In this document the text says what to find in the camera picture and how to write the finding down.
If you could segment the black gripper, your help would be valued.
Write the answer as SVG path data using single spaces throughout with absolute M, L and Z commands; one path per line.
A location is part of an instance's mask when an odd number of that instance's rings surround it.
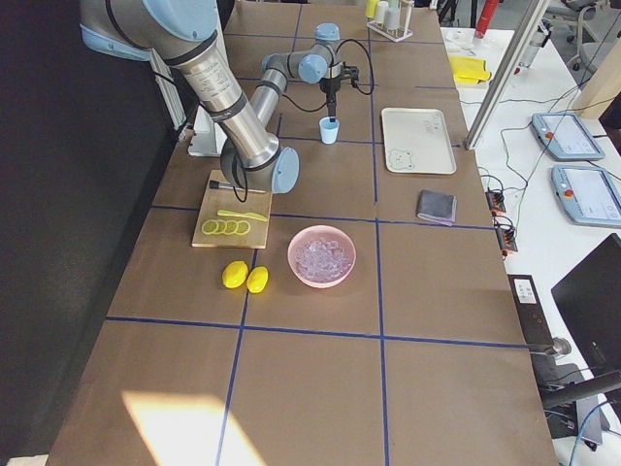
M 325 97 L 329 99 L 327 101 L 328 118 L 330 121 L 336 121 L 337 119 L 337 101 L 336 95 L 341 89 L 341 78 L 323 78 L 320 80 L 320 90 L 325 94 Z

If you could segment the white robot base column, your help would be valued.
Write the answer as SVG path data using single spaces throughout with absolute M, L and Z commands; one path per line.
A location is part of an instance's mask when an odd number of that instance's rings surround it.
M 193 122 L 193 136 L 188 145 L 188 153 L 197 157 L 220 157 L 227 136 L 208 114 L 202 101 L 198 102 Z

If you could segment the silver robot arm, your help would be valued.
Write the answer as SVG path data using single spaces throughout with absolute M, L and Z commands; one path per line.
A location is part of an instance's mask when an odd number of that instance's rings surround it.
M 217 47 L 215 2 L 82 1 L 80 8 L 82 39 L 90 49 L 137 61 L 157 52 L 180 71 L 227 137 L 220 166 L 229 183 L 274 194 L 293 189 L 299 155 L 266 126 L 289 80 L 326 89 L 343 74 L 337 24 L 319 24 L 308 50 L 266 56 L 262 80 L 246 96 Z

